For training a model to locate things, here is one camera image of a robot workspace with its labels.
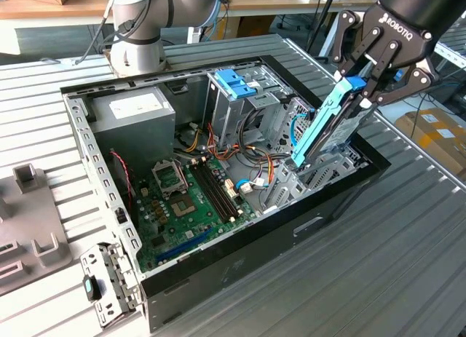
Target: ram slot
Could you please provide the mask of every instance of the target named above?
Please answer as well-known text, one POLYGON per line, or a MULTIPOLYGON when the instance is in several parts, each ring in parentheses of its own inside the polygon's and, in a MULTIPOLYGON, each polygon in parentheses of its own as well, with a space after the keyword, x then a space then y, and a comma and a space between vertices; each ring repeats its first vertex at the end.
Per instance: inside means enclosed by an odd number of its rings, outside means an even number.
POLYGON ((195 166, 191 169, 191 173, 223 222, 227 222, 231 217, 237 217, 236 208, 226 197, 224 190, 217 184, 207 166, 195 166))

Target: sticker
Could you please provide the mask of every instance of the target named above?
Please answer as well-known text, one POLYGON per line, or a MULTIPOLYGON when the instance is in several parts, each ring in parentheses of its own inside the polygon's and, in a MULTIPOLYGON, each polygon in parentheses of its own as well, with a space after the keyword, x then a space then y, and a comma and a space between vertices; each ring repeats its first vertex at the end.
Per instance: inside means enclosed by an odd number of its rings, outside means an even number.
POLYGON ((247 85, 248 85, 249 87, 252 87, 252 88, 254 88, 254 87, 260 87, 260 86, 261 86, 256 80, 253 80, 253 81, 251 81, 251 82, 248 82, 247 85))
POLYGON ((437 118, 435 116, 433 116, 432 114, 424 114, 424 115, 421 115, 425 121, 429 122, 429 123, 433 123, 433 122, 438 122, 437 118))
POLYGON ((115 119, 124 119, 125 117, 144 114, 162 108, 162 104, 157 100, 154 93, 110 102, 110 109, 113 111, 115 119))
POLYGON ((447 130, 446 128, 442 129, 442 130, 437 130, 437 132, 439 132, 442 137, 444 138, 454 138, 455 135, 453 133, 451 133, 450 130, 447 130))

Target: blue pci slot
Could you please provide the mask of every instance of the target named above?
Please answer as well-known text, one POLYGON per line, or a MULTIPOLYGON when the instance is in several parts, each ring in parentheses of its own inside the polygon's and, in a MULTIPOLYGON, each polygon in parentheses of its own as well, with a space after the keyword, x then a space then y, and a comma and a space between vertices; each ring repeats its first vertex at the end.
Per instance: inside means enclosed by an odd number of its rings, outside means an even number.
POLYGON ((213 228, 210 228, 206 231, 204 231, 202 234, 199 234, 197 235, 196 237, 193 237, 192 239, 189 239, 188 241, 186 242, 183 242, 182 244, 179 244, 178 246, 175 246, 174 248, 164 252, 164 253, 161 253, 159 254, 157 257, 156 257, 156 261, 157 262, 160 262, 160 261, 163 261, 164 259, 169 259, 175 255, 179 255, 180 253, 188 250, 190 247, 193 247, 195 245, 198 245, 200 244, 201 242, 203 242, 206 238, 207 238, 207 235, 209 235, 209 233, 212 231, 213 228))
POLYGON ((314 121, 304 132, 298 145, 291 154, 291 158, 296 166, 300 167, 304 163, 306 152, 312 147, 312 144, 317 140, 320 134, 323 133, 323 130, 332 117, 340 112, 341 101, 345 98, 346 94, 360 91, 365 85, 366 82, 359 76, 343 78, 335 85, 332 92, 322 103, 314 121))

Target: robotiq logo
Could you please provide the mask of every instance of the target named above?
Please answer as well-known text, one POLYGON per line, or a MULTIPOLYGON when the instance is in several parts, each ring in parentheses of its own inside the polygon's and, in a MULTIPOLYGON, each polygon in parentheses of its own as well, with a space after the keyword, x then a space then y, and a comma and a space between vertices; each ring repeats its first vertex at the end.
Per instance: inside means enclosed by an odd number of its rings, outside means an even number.
POLYGON ((396 20, 393 20, 388 16, 387 13, 384 13, 384 16, 379 19, 379 23, 386 23, 394 28, 398 33, 404 36, 408 41, 411 41, 413 34, 409 32, 404 26, 400 25, 396 20))

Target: yellow wire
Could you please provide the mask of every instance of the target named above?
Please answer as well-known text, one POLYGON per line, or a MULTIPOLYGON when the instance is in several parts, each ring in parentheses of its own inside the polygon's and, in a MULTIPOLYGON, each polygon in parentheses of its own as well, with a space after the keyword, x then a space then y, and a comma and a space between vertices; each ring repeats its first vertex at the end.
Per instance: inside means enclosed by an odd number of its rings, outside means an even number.
POLYGON ((197 147, 197 140, 199 138, 199 132, 200 132, 199 130, 196 131, 196 135, 194 136, 194 142, 189 148, 185 150, 186 153, 192 152, 197 147))

